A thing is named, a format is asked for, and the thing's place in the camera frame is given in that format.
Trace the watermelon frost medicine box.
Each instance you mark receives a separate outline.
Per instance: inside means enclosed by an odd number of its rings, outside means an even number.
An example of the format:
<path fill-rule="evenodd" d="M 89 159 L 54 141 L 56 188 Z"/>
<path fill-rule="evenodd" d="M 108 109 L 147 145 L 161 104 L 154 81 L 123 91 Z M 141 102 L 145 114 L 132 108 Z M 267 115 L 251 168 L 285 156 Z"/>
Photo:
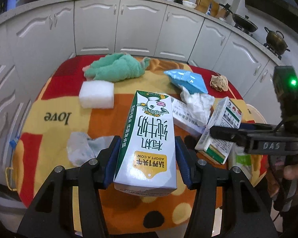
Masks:
<path fill-rule="evenodd" d="M 195 150 L 203 154 L 215 164 L 225 164 L 233 143 L 214 139 L 210 135 L 213 126 L 239 128 L 242 112 L 229 97 L 219 100 L 206 128 L 195 146 Z"/>

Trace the white tissue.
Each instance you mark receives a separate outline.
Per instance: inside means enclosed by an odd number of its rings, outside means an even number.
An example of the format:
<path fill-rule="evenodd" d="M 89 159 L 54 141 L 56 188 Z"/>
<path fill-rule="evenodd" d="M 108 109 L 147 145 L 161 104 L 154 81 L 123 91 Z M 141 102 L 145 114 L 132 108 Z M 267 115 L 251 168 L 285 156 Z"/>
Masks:
<path fill-rule="evenodd" d="M 215 98 L 206 93 L 193 93 L 183 86 L 180 93 L 181 100 L 187 105 L 187 109 L 198 126 L 206 126 L 210 117 L 211 108 Z"/>

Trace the beige paper ball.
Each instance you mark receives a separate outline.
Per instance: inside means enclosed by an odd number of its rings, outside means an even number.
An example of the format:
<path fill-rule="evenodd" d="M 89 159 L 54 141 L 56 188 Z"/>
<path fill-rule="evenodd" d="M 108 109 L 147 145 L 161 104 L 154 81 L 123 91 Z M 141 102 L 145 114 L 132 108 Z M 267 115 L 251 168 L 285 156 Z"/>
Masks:
<path fill-rule="evenodd" d="M 210 79 L 210 86 L 219 92 L 226 92 L 229 88 L 228 80 L 223 75 L 212 75 Z"/>

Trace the white pepsi envelope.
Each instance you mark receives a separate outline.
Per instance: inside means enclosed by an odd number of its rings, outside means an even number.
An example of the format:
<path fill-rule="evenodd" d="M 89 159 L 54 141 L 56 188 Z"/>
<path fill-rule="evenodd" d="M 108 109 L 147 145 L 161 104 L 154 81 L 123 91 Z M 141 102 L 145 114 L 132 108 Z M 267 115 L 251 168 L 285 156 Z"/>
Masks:
<path fill-rule="evenodd" d="M 193 119 L 184 102 L 173 97 L 171 97 L 171 102 L 174 124 L 188 132 L 191 136 L 199 138 L 203 134 L 205 127 L 197 125 L 197 121 Z"/>

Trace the blue snack bag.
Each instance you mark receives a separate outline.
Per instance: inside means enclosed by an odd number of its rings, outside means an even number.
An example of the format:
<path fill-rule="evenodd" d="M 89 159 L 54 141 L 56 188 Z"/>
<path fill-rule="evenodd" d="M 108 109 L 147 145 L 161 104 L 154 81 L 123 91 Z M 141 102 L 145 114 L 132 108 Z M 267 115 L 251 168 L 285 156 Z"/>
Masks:
<path fill-rule="evenodd" d="M 165 70 L 164 74 L 172 84 L 180 89 L 186 88 L 191 95 L 195 93 L 208 94 L 204 79 L 200 74 L 183 69 Z"/>

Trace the white green milk carton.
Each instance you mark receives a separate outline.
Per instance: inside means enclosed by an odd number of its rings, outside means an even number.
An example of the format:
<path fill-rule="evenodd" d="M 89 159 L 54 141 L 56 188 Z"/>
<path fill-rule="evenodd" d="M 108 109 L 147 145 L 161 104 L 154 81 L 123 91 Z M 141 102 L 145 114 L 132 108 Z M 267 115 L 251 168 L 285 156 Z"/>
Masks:
<path fill-rule="evenodd" d="M 126 119 L 113 178 L 116 190 L 161 197 L 177 188 L 171 97 L 136 91 Z"/>

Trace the white foam sponge block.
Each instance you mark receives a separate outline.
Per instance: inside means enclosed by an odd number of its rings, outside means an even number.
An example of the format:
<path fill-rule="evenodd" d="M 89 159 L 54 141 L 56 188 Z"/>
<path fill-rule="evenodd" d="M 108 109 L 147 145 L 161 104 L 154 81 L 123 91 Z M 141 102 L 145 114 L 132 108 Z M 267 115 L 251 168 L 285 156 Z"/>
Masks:
<path fill-rule="evenodd" d="M 82 108 L 111 109 L 114 107 L 114 83 L 85 81 L 78 97 Z"/>

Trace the green towel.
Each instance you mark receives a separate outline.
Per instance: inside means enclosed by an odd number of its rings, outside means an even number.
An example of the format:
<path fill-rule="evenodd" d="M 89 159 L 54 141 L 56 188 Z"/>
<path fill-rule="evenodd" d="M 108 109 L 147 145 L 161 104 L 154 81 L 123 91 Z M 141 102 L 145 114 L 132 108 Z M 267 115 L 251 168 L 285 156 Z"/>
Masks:
<path fill-rule="evenodd" d="M 82 71 L 87 80 L 115 83 L 141 77 L 150 65 L 150 60 L 144 57 L 138 61 L 128 53 L 114 53 L 83 67 Z"/>

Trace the white green plastic wrapper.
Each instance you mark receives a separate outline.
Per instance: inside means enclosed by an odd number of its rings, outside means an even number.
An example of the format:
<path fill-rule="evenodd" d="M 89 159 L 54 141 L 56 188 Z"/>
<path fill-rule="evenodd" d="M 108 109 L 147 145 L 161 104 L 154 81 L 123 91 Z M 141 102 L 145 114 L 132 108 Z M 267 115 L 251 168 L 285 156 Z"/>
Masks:
<path fill-rule="evenodd" d="M 228 157 L 228 167 L 239 167 L 249 180 L 252 177 L 251 155 L 244 152 L 244 147 L 233 144 Z"/>

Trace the beige trash bin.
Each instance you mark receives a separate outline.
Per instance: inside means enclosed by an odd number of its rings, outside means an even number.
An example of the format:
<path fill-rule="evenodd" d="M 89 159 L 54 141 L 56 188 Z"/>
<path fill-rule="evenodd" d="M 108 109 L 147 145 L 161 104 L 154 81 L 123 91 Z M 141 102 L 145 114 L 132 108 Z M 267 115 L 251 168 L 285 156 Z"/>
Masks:
<path fill-rule="evenodd" d="M 248 111 L 250 112 L 250 114 L 252 115 L 255 123 L 259 123 L 259 124 L 266 124 L 266 120 L 265 118 L 262 116 L 262 114 L 252 105 L 250 104 L 246 104 Z"/>

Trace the bronze stock pot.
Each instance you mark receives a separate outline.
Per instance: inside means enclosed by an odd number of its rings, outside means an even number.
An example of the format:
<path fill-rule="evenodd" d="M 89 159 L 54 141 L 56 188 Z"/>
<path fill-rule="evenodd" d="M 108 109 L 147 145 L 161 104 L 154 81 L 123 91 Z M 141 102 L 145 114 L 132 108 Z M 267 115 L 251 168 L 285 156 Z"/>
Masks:
<path fill-rule="evenodd" d="M 264 43 L 266 48 L 272 50 L 278 56 L 290 51 L 281 31 L 271 31 L 266 26 L 264 30 L 267 32 L 266 42 Z"/>

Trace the black wok with lid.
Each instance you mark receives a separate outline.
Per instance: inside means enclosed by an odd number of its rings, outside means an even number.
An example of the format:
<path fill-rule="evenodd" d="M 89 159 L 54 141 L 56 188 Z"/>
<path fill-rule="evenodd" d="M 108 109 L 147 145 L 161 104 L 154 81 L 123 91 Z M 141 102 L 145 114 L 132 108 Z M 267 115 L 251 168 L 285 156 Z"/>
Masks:
<path fill-rule="evenodd" d="M 232 12 L 229 4 L 223 5 L 220 3 L 219 6 L 223 7 L 223 9 L 225 9 L 232 15 L 232 19 L 235 23 L 234 27 L 236 27 L 237 29 L 246 34 L 252 34 L 258 30 L 258 27 L 249 20 L 248 16 L 242 17 L 239 14 Z"/>

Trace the colourful rose blanket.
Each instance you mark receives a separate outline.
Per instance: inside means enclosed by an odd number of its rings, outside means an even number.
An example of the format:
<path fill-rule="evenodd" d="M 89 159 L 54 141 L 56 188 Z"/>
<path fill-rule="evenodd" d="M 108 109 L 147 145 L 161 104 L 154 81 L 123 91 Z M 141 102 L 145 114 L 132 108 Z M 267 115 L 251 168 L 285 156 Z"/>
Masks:
<path fill-rule="evenodd" d="M 165 75 L 166 70 L 189 70 L 202 75 L 205 83 L 209 83 L 214 75 L 208 69 L 152 59 L 144 75 L 114 85 L 113 108 L 84 109 L 78 98 L 85 80 L 82 69 L 96 60 L 97 55 L 83 55 L 63 62 L 32 104 L 13 155 L 13 178 L 26 206 L 30 205 L 54 167 L 71 168 L 67 141 L 72 132 L 83 132 L 93 139 L 122 135 L 137 90 L 178 97 L 179 91 Z M 109 233 L 170 230 L 187 222 L 195 192 L 187 189 L 181 177 L 177 182 L 178 188 L 165 197 L 133 196 L 112 185 L 100 191 Z"/>

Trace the wooden cutting board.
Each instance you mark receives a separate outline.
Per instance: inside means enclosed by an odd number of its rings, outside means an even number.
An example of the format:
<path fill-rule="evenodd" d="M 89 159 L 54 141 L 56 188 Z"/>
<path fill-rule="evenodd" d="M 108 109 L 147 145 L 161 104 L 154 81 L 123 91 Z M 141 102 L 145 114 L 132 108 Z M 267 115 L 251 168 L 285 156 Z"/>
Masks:
<path fill-rule="evenodd" d="M 219 12 L 223 7 L 214 0 L 196 0 L 195 10 L 206 14 L 210 9 L 210 15 L 215 18 L 219 18 Z"/>

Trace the white lower cabinets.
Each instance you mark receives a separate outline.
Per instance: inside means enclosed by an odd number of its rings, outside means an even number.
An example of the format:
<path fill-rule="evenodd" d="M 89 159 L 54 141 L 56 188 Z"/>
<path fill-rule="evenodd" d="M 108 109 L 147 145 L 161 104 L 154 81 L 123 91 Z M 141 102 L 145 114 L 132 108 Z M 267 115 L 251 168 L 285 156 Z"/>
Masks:
<path fill-rule="evenodd" d="M 1 167 L 10 165 L 8 143 L 57 67 L 114 52 L 215 70 L 268 122 L 280 121 L 271 76 L 281 61 L 234 26 L 167 0 L 40 0 L 0 15 Z"/>

